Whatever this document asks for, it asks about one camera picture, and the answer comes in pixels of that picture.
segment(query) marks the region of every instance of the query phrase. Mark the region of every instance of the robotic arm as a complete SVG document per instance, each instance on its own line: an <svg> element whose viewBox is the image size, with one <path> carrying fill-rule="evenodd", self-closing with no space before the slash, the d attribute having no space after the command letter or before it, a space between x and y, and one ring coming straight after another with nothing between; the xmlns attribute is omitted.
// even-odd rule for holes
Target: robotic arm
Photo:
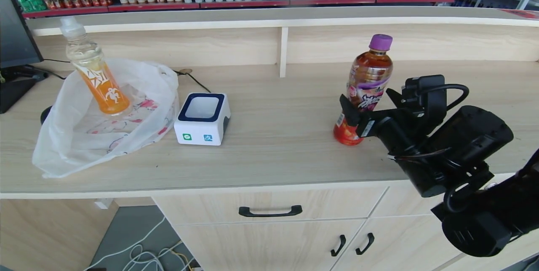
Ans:
<svg viewBox="0 0 539 271"><path fill-rule="evenodd" d="M462 91L447 105L446 90ZM464 85L443 75L410 78L402 94L387 89L396 108L360 112L341 96L347 122L360 137L378 137L423 197L445 194L431 211L460 251L493 256L506 244L539 228L539 150L513 177L480 190L494 175L485 159L513 139L489 111L462 106L444 125L447 111L468 96Z"/></svg>

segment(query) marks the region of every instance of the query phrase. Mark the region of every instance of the iced tea bottle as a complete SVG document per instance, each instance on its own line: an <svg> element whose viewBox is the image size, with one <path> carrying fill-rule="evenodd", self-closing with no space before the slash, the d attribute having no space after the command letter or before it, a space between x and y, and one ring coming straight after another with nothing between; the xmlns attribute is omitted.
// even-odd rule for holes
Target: iced tea bottle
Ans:
<svg viewBox="0 0 539 271"><path fill-rule="evenodd" d="M389 35L372 36L370 50L359 55L352 62L346 86L346 97L360 111L374 110L384 94L385 86L393 72L393 62L386 54L392 41L393 38ZM333 135L342 144L354 146L363 140L356 133L356 128L349 126L344 114L341 113L333 128Z"/></svg>

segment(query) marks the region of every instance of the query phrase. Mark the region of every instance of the computer monitor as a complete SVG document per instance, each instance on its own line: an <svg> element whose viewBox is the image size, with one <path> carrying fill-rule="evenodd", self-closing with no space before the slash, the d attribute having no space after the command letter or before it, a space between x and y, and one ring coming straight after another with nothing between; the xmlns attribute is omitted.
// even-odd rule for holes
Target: computer monitor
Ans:
<svg viewBox="0 0 539 271"><path fill-rule="evenodd" d="M16 0L0 0L0 68L42 62Z"/></svg>

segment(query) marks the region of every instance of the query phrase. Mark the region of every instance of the drawer handle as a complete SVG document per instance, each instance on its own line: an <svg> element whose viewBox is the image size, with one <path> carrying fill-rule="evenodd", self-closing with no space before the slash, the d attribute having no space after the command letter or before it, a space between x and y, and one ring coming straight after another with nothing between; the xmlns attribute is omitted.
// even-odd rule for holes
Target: drawer handle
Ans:
<svg viewBox="0 0 539 271"><path fill-rule="evenodd" d="M337 251L331 249L331 256L333 256L333 257L339 255L339 252L341 252L342 248L343 248L344 245L346 244L346 236L341 235L341 236L339 236L339 238L341 239L341 245L339 246L339 248L337 249Z"/></svg>
<svg viewBox="0 0 539 271"><path fill-rule="evenodd" d="M361 250L360 248L357 248L356 249L356 254L357 255L361 255L361 254L365 253L369 249L371 244L374 242L374 234L369 233L369 234L367 234L367 237L369 238L369 244L367 244L367 246L363 250Z"/></svg>
<svg viewBox="0 0 539 271"><path fill-rule="evenodd" d="M290 207L290 212L280 213L280 214L253 214L249 207L239 207L239 215L243 217L292 217L303 212L302 206L297 204L296 206Z"/></svg>

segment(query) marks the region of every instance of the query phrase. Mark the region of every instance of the purple bottle cap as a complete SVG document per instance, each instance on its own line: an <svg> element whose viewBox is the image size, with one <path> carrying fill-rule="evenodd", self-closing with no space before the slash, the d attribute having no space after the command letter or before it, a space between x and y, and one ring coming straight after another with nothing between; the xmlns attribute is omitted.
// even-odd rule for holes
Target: purple bottle cap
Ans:
<svg viewBox="0 0 539 271"><path fill-rule="evenodd" d="M372 50L379 51L389 51L391 48L391 43L393 42L393 37L385 34L375 34L372 36L371 43L369 48Z"/></svg>

